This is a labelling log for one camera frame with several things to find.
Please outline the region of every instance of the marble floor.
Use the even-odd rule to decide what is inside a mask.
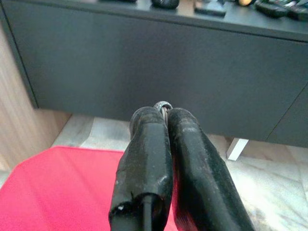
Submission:
[[[53,146],[125,150],[128,125],[73,115]],[[233,162],[226,160],[231,139],[208,137],[225,161],[257,231],[308,231],[308,149],[249,141]]]
[[[6,179],[9,177],[9,174],[9,171],[0,170],[0,188],[2,187]]]

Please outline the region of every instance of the dark gray cabinet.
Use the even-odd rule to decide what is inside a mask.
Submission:
[[[224,22],[186,12],[190,1],[171,13],[145,2],[2,0],[38,106],[129,120],[166,100],[190,110],[207,133],[273,136],[308,83],[308,24],[239,26],[238,12]]]
[[[308,86],[300,93],[267,141],[308,147]]]

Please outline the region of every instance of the remote control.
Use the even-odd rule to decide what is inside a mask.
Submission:
[[[255,2],[255,7],[258,11],[273,18],[284,17],[288,14],[288,10],[281,6],[260,2],[259,0]]]
[[[224,17],[226,10],[221,1],[195,1],[193,5],[196,13]]]
[[[308,21],[308,8],[303,6],[291,6],[288,10],[289,17],[299,21]]]
[[[158,8],[175,9],[178,7],[180,0],[151,0],[152,5]]]

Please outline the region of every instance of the cabinet door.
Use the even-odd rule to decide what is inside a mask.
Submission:
[[[300,93],[267,141],[308,147],[308,86]]]
[[[306,43],[2,1],[41,108],[129,120],[165,100],[265,140],[308,81]]]

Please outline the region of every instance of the light wood surface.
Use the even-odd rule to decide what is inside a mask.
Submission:
[[[33,109],[0,25],[0,170],[49,148],[69,117]]]

